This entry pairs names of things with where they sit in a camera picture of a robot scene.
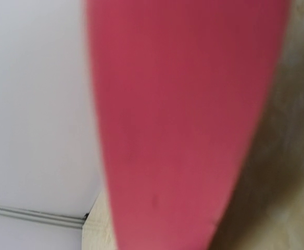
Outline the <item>pink wooden picture frame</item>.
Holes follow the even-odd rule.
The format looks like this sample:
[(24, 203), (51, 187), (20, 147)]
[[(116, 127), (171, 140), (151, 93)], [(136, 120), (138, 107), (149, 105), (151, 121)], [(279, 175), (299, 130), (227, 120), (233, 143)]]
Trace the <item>pink wooden picture frame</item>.
[(289, 1), (87, 1), (118, 249), (207, 249), (281, 51)]

